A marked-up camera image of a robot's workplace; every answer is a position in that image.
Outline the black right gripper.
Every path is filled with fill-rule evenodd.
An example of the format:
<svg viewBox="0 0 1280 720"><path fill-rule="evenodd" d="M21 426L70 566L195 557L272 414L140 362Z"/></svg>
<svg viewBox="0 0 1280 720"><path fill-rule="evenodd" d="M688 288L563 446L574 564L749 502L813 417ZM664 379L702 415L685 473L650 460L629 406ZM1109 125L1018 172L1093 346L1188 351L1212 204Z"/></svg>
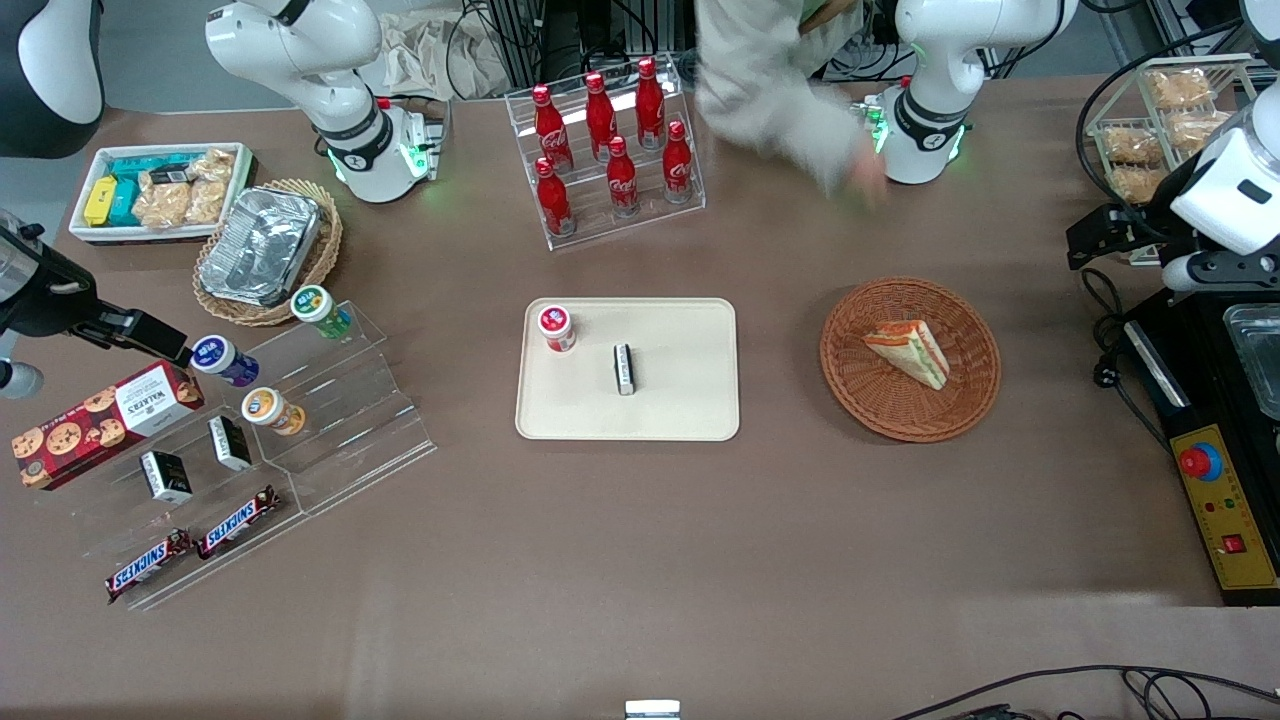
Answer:
<svg viewBox="0 0 1280 720"><path fill-rule="evenodd" d="M69 334L101 340L188 366L187 334L137 309L104 309L95 277L46 246L41 228L3 229L1 328L24 337Z"/></svg>

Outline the blurred person hand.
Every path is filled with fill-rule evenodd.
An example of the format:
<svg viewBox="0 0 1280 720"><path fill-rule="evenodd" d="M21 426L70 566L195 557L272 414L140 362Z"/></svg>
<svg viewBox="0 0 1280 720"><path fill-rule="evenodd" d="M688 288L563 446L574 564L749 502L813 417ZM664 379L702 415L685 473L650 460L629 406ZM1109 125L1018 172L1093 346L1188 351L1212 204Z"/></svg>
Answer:
<svg viewBox="0 0 1280 720"><path fill-rule="evenodd" d="M860 146L847 163L836 196L856 199L864 208L879 206L888 195L883 158L867 143Z"/></svg>

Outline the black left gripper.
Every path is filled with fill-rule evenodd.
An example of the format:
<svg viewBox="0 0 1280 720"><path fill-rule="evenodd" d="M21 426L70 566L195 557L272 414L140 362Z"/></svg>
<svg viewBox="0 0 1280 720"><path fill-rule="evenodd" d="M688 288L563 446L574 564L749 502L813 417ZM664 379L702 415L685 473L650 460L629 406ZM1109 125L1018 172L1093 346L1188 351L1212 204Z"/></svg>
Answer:
<svg viewBox="0 0 1280 720"><path fill-rule="evenodd" d="M1161 251L1171 231L1153 220L1143 208L1107 202L1097 208L1100 229L1071 225L1066 229L1068 266L1080 270L1101 256L1123 255L1129 264L1161 264Z"/></svg>

